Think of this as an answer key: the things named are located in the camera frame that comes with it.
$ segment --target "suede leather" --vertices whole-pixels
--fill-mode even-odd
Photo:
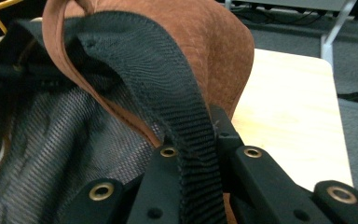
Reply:
[[[250,76],[254,40],[250,31],[214,0],[81,0],[69,3],[65,17],[99,11],[129,11],[159,23],[187,57],[207,104],[230,118]]]

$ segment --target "metal grommet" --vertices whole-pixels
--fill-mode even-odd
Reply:
[[[113,184],[108,182],[100,183],[89,191],[89,198],[93,201],[102,201],[109,198],[114,190]]]
[[[260,158],[263,153],[261,153],[260,150],[255,148],[246,148],[243,153],[245,153],[246,156],[252,157],[252,158]]]
[[[347,189],[344,189],[342,187],[332,186],[327,188],[327,193],[334,198],[335,200],[347,203],[347,204],[353,204],[357,203],[357,198],[354,196],[354,194]]]
[[[160,152],[163,157],[174,157],[177,154],[177,151],[173,147],[165,147]]]

